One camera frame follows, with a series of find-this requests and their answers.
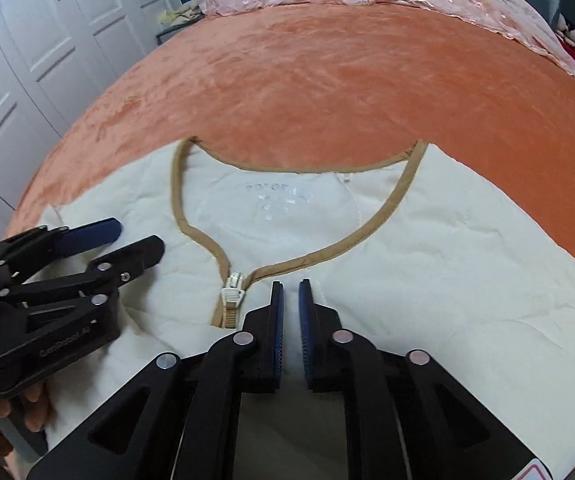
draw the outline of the human hand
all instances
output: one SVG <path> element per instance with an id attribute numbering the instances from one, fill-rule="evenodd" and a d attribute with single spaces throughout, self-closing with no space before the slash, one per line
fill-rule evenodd
<path id="1" fill-rule="evenodd" d="M 25 425 L 30 431 L 40 431 L 50 410 L 50 402 L 44 383 L 37 383 L 29 387 L 23 396 L 30 401 L 26 403 Z M 10 402 L 6 399 L 0 399 L 0 418 L 10 415 L 10 409 Z"/>

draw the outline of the zipper teeth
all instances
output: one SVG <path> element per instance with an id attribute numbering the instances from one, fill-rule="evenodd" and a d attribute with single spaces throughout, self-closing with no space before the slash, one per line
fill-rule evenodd
<path id="1" fill-rule="evenodd" d="M 237 309 L 226 308 L 226 314 L 223 320 L 223 328 L 236 328 Z"/>

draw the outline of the warning sticker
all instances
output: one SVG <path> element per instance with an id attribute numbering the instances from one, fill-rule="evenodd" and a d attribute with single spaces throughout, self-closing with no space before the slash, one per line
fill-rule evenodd
<path id="1" fill-rule="evenodd" d="M 512 480 L 552 480 L 545 466 L 538 458 L 527 464 Z"/>

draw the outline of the bed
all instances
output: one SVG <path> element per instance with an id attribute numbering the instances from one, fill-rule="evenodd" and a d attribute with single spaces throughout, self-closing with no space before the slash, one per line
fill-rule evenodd
<path id="1" fill-rule="evenodd" d="M 45 160 L 8 232 L 179 139 L 285 169 L 369 166 L 425 139 L 575 258 L 575 74 L 409 4 L 257 7 L 209 16 L 111 86 Z M 565 462 L 555 478 L 575 456 Z"/>

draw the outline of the zipper pull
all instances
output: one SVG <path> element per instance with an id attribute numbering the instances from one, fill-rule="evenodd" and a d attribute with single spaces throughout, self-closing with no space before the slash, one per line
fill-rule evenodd
<path id="1" fill-rule="evenodd" d="M 244 276 L 242 273 L 233 272 L 226 280 L 225 286 L 221 289 L 224 328 L 236 328 L 236 314 L 245 296 L 243 285 Z"/>

